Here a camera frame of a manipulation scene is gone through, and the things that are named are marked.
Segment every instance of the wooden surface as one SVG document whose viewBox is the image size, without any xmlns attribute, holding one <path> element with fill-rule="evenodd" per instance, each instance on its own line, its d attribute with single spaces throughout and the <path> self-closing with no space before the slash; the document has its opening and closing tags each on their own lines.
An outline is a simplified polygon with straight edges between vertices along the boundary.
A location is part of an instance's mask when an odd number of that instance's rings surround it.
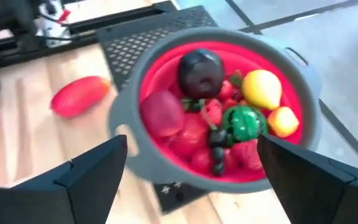
<svg viewBox="0 0 358 224">
<path fill-rule="evenodd" d="M 70 21 L 144 7 L 151 0 L 87 0 L 69 5 Z M 91 111 L 72 120 L 53 115 L 49 103 L 61 87 L 81 77 L 110 79 L 99 45 L 0 69 L 0 187 L 45 172 L 109 138 L 106 116 L 115 89 Z M 129 140 L 131 151 L 134 141 Z M 161 216 L 152 185 L 124 171 L 107 223 L 289 223 L 274 192 L 211 193 Z"/>
</svg>

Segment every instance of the colander handle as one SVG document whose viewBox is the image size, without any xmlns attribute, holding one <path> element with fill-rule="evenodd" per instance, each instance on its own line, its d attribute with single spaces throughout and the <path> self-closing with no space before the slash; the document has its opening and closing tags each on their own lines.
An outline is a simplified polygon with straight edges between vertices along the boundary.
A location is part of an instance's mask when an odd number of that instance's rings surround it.
<svg viewBox="0 0 358 224">
<path fill-rule="evenodd" d="M 308 61 L 291 47 L 287 47 L 275 40 L 272 40 L 266 36 L 255 35 L 256 38 L 263 40 L 270 46 L 278 50 L 284 57 L 292 61 L 294 66 L 301 71 L 303 79 L 310 86 L 313 96 L 316 100 L 319 99 L 321 90 L 323 88 L 323 80 L 317 70 L 313 66 L 309 66 Z"/>
<path fill-rule="evenodd" d="M 156 184 L 166 184 L 174 181 L 174 177 L 170 174 L 170 166 L 166 165 L 167 161 L 162 158 L 158 149 L 152 144 L 148 134 L 145 132 L 141 121 L 136 120 L 135 114 L 139 112 L 138 106 L 131 103 L 129 86 L 125 88 L 114 100 L 109 112 L 109 130 L 111 136 L 115 136 L 116 129 L 126 124 L 130 127 L 133 133 L 133 139 L 139 148 L 139 153 L 136 156 L 131 156 L 128 153 L 126 166 L 138 177 L 151 181 Z"/>
</svg>

